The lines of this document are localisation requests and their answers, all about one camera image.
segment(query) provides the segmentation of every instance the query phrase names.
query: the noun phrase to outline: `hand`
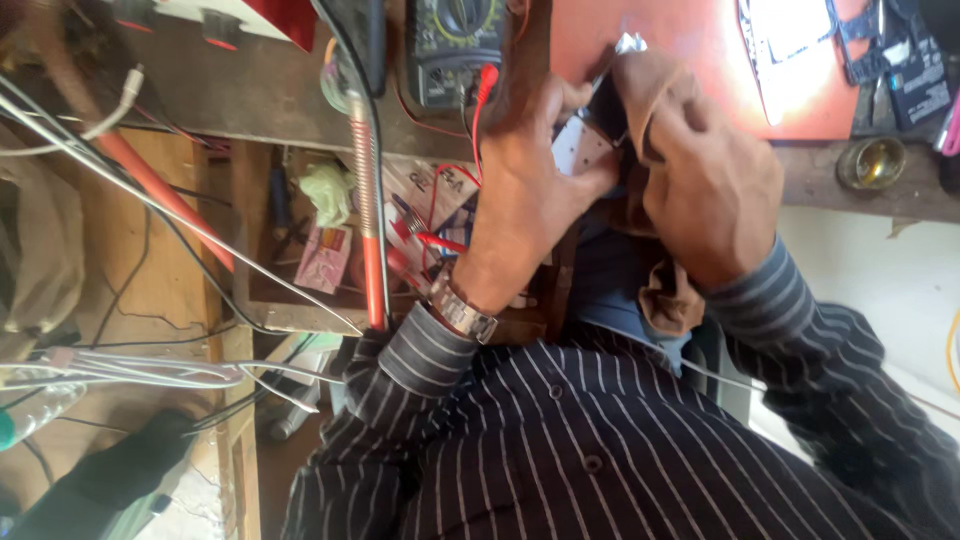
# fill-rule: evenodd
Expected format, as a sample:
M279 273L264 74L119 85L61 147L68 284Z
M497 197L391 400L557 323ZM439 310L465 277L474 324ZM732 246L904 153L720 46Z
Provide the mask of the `hand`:
M453 269L451 286L486 314L506 307L574 220L616 184L615 155L576 178L554 164L554 124L589 98L589 85L574 88L550 74L523 117L481 144L484 184L470 247Z
M647 137L665 161L643 208L690 277L716 288L758 268L773 248L783 169L770 145L737 129L692 76L692 87L658 101L647 133L638 134L650 99L639 69L645 54L624 55L614 68L637 153Z

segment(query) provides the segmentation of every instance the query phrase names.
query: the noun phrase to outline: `striped shirt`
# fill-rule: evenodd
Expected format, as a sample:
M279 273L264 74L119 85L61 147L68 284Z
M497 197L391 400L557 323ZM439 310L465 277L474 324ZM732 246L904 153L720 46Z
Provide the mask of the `striped shirt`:
M859 313L817 303L779 240L707 301L815 466L640 342L572 326L478 349L415 307L360 340L283 537L960 537L957 445L880 369Z

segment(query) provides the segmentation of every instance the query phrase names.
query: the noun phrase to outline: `floor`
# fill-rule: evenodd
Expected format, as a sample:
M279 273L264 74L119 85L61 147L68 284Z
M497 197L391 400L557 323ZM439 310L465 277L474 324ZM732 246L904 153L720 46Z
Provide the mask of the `floor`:
M817 299L861 311L886 347L888 373L908 391L960 413L945 355L950 322L960 308L960 225L918 223L895 238L892 228L888 217L780 211L780 236ZM960 436L960 422L931 417ZM752 427L795 446L778 420L757 397Z

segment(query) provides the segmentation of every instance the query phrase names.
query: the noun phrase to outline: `shirt button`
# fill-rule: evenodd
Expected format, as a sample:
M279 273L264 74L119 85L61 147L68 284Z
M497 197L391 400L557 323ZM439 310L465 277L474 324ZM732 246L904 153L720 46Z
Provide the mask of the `shirt button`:
M603 469L603 459L600 459L596 455L584 457L584 469L592 475L599 473L600 469Z

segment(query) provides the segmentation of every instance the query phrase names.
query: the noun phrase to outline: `metal watch strap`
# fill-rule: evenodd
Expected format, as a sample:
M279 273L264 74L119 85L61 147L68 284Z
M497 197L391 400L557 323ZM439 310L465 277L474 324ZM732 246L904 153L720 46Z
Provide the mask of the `metal watch strap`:
M486 343L496 330L496 318L484 315L463 301L450 288L450 265L441 270L427 299L448 325L469 338Z

